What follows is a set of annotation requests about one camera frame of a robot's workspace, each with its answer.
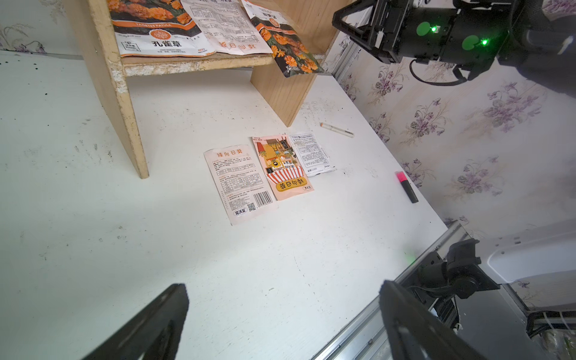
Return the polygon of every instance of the wooden shelf board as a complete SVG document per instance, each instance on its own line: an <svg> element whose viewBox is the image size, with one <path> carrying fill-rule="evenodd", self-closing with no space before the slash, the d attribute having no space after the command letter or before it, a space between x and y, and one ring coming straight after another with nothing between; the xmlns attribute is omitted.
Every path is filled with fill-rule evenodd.
<svg viewBox="0 0 576 360"><path fill-rule="evenodd" d="M314 54L317 60L324 54ZM189 73L192 71L233 69L235 67L254 67L274 64L272 54L228 55L221 52L203 58L144 58L127 56L122 58L126 76L145 76Z"/></svg>

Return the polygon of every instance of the barcode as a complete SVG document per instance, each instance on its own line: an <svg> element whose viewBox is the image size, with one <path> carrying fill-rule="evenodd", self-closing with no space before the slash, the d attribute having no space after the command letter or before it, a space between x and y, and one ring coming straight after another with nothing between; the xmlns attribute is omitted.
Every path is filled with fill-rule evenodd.
<svg viewBox="0 0 576 360"><path fill-rule="evenodd" d="M268 191L257 192L254 194L254 200L256 201L256 205L258 205L258 207L272 203L272 199L270 198Z"/></svg>

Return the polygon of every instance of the floral wallpaper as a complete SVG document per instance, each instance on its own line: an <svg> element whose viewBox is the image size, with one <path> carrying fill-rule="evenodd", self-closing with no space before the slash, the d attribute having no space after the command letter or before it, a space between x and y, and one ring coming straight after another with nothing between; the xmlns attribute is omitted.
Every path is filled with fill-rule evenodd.
<svg viewBox="0 0 576 360"><path fill-rule="evenodd" d="M576 218L576 99L492 68L458 86L364 51L338 78L438 215L478 238ZM453 64L415 64L452 81Z"/></svg>
<svg viewBox="0 0 576 360"><path fill-rule="evenodd" d="M80 55L61 0L3 2L0 50Z"/></svg>

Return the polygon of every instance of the wooden side panel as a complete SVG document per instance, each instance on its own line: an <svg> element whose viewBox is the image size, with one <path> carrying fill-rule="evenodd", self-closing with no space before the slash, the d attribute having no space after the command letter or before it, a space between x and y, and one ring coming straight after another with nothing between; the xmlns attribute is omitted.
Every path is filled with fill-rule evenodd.
<svg viewBox="0 0 576 360"><path fill-rule="evenodd" d="M278 65L256 66L250 81L280 119L291 126L300 110L316 74L301 74L285 78Z"/></svg>
<svg viewBox="0 0 576 360"><path fill-rule="evenodd" d="M312 39L321 52L326 52L336 36L336 28L332 26L334 13L351 4L353 0L275 0L275 2L299 27L303 37Z"/></svg>
<svg viewBox="0 0 576 360"><path fill-rule="evenodd" d="M141 178L148 166L105 0L63 0L88 72L114 130Z"/></svg>

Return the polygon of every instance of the white table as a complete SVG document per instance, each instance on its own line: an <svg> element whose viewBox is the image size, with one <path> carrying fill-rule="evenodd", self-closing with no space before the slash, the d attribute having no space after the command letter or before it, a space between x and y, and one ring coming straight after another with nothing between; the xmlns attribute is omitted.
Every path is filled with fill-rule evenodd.
<svg viewBox="0 0 576 360"><path fill-rule="evenodd" d="M178 359L308 359L446 229L332 77L290 128L249 71L131 79L141 180L82 61L0 60L0 358L80 359L185 283ZM202 153L304 131L338 170L230 226Z"/></svg>

